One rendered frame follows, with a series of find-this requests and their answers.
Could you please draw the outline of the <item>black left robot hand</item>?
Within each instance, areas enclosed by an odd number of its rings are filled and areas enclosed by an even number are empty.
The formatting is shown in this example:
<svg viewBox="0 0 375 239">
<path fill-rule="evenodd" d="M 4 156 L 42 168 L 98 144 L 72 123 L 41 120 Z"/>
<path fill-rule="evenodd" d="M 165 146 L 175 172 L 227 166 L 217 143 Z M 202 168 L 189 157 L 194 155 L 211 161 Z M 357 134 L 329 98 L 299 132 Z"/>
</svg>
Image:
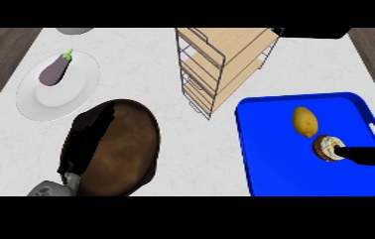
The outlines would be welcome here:
<svg viewBox="0 0 375 239">
<path fill-rule="evenodd" d="M 63 183 L 67 174 L 81 175 L 88 168 L 97 143 L 113 120 L 113 102 L 107 101 L 81 113 L 72 122 L 66 136 L 57 173 Z"/>
</svg>

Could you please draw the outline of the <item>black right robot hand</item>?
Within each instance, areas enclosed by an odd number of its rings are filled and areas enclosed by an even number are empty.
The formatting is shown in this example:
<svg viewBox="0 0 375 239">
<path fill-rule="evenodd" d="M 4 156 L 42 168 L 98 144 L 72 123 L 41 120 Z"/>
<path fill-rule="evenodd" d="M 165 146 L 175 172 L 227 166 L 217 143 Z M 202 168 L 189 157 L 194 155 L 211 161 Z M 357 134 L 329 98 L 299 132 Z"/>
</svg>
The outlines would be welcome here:
<svg viewBox="0 0 375 239">
<path fill-rule="evenodd" d="M 375 166 L 375 147 L 338 147 L 333 153 L 357 165 Z"/>
</svg>

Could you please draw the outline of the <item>blue tray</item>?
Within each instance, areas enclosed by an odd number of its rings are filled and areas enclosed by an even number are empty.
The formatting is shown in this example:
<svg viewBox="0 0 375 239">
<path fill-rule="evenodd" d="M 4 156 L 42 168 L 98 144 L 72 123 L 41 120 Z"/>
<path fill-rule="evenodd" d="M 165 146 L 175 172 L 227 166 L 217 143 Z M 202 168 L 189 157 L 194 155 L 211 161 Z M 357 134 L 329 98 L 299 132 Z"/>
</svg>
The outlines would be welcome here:
<svg viewBox="0 0 375 239">
<path fill-rule="evenodd" d="M 317 133 L 348 147 L 375 147 L 375 116 L 351 92 L 245 98 L 234 115 L 252 196 L 375 196 L 375 167 L 327 162 L 290 123 L 295 107 L 317 119 Z"/>
</svg>

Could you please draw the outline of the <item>yellow lemon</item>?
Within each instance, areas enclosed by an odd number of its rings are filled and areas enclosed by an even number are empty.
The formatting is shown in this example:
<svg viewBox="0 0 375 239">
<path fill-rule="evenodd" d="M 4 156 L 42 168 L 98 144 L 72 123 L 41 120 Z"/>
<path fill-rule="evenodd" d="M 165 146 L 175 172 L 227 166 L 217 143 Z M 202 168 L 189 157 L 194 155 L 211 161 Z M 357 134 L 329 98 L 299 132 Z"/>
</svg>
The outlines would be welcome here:
<svg viewBox="0 0 375 239">
<path fill-rule="evenodd" d="M 307 138 L 317 132 L 317 119 L 305 107 L 298 106 L 292 110 L 292 128 Z"/>
</svg>

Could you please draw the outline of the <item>brown white-frosted cupcake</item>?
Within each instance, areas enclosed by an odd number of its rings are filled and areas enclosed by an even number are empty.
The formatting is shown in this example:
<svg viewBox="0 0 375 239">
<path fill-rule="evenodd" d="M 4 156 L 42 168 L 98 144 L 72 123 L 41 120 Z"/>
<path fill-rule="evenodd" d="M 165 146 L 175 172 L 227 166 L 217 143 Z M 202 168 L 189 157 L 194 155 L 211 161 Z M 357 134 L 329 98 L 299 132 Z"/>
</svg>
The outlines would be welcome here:
<svg viewBox="0 0 375 239">
<path fill-rule="evenodd" d="M 342 147 L 342 141 L 336 137 L 327 135 L 318 135 L 311 143 L 313 153 L 327 162 L 342 160 L 342 157 L 335 154 L 335 149 Z"/>
</svg>

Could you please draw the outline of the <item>white round plate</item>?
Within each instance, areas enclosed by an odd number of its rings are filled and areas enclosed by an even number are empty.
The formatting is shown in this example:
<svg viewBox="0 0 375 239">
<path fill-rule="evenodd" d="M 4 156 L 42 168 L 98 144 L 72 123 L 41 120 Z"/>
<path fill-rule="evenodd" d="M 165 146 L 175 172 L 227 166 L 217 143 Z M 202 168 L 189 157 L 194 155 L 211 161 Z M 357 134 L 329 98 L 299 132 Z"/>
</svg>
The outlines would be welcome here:
<svg viewBox="0 0 375 239">
<path fill-rule="evenodd" d="M 44 58 L 25 75 L 16 92 L 16 106 L 31 120 L 54 121 L 72 114 L 84 105 L 98 84 L 98 64 L 94 58 L 72 52 L 72 61 L 60 82 L 47 86 L 39 82 L 39 73 L 59 55 Z"/>
</svg>

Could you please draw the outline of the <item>purple eggplant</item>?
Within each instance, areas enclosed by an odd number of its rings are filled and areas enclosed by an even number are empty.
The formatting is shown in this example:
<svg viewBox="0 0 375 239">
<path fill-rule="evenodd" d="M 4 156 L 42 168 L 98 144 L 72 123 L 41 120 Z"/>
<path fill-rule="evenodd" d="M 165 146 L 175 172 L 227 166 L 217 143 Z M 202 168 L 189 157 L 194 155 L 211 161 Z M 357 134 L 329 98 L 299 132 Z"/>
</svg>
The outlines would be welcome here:
<svg viewBox="0 0 375 239">
<path fill-rule="evenodd" d="M 38 80 L 45 86 L 53 86 L 60 82 L 72 61 L 72 51 L 73 50 L 67 50 L 64 53 L 62 53 L 57 59 L 41 71 Z"/>
</svg>

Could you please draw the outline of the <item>grey round object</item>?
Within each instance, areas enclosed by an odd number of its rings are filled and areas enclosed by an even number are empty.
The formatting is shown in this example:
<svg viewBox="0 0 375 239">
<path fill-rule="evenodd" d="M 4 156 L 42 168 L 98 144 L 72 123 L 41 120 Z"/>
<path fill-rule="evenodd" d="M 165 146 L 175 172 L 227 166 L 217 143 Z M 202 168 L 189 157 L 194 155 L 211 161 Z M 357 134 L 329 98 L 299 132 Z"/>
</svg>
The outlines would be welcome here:
<svg viewBox="0 0 375 239">
<path fill-rule="evenodd" d="M 57 28 L 57 31 L 69 36 L 81 35 L 88 32 L 93 28 Z"/>
</svg>

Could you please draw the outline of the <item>black appliance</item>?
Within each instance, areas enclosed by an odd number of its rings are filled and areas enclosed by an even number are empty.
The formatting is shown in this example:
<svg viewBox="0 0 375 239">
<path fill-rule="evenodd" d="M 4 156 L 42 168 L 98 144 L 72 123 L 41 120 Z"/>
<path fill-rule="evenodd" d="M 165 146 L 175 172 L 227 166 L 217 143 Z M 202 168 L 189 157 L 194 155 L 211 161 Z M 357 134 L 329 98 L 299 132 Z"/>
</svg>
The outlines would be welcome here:
<svg viewBox="0 0 375 239">
<path fill-rule="evenodd" d="M 271 31 L 283 38 L 339 39 L 348 28 L 271 28 Z"/>
</svg>

